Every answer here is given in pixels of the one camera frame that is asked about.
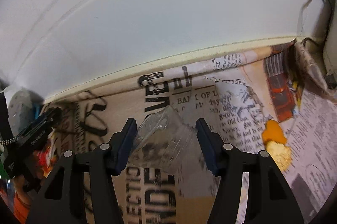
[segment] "newspaper print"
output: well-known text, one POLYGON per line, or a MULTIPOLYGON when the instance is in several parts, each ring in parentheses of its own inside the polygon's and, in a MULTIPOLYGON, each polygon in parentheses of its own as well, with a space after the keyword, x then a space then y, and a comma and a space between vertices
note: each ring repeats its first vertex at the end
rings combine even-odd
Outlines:
POLYGON ((313 219, 336 184, 336 110, 332 102, 305 89, 300 114, 288 139, 293 162, 285 177, 305 223, 313 219))
MULTIPOLYGON (((77 153, 91 151, 120 131, 128 117, 135 118, 139 126, 147 115, 172 105, 184 123, 195 126, 198 118, 205 118, 211 130, 219 133, 224 142, 242 151, 257 153, 264 149, 261 133, 265 122, 273 119, 280 123, 293 151, 293 166, 284 175, 303 215, 309 215, 304 218, 313 217, 337 180, 335 154, 326 153, 326 142, 332 135, 317 137, 325 127, 336 131, 336 109, 328 100, 315 94, 312 97, 313 93, 303 89, 300 68, 294 66, 297 59, 293 58, 292 43, 264 48, 262 59, 254 54, 255 50, 229 54, 143 75, 132 79, 137 87, 129 82, 128 88, 132 87, 129 91, 115 93, 117 89, 114 89, 111 91, 114 95, 107 95, 110 91, 103 87, 94 89, 98 94, 94 90, 81 93, 74 115, 74 149, 77 153), (311 111, 311 103, 318 109, 315 113, 311 111), (326 115, 320 113, 317 105, 329 105, 325 107, 326 115), (302 135, 303 126, 307 130, 305 136, 302 135), (315 144, 298 150, 303 139, 312 135, 316 138, 315 144)), ((219 178, 207 169, 194 137, 173 176, 159 169, 128 164, 113 182, 118 185, 116 196, 125 223, 183 223, 186 203, 199 204, 197 213, 205 219, 197 219, 196 223, 205 223, 219 178)), ((87 216, 89 223, 93 223, 89 179, 86 188, 87 216)), ((237 223, 244 222, 247 193, 248 174, 244 174, 237 223)))
POLYGON ((315 83, 315 85, 320 88, 323 95, 333 102, 337 102, 337 90, 328 88, 328 85, 326 84, 326 81, 324 80, 318 65, 308 50, 306 50, 304 45, 299 42, 295 43, 294 47, 296 52, 296 63, 298 64, 301 72, 303 72, 304 75, 307 75, 307 77, 310 78, 315 83))

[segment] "black cable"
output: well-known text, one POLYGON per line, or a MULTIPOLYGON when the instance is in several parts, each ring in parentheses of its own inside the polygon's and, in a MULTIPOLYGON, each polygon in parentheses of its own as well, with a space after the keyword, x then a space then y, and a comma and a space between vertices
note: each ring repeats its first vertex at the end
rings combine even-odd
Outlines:
POLYGON ((310 41, 312 42, 314 45, 316 45, 317 47, 321 47, 321 46, 324 46, 324 43, 326 42, 326 40, 328 39, 328 34, 329 34, 329 30, 330 30, 330 24, 331 24, 331 20, 332 20, 332 16, 333 16, 333 13, 334 13, 334 8, 332 6, 332 3, 330 0, 326 0, 329 5, 330 5, 330 15, 329 15, 329 19, 328 19, 328 24, 326 26, 326 32, 325 32, 325 37, 324 37, 324 41, 323 43, 320 45, 318 44, 316 41, 312 40, 311 38, 309 37, 306 37, 303 41, 302 41, 302 44, 303 46, 305 47, 305 44, 307 43, 307 41, 310 41))

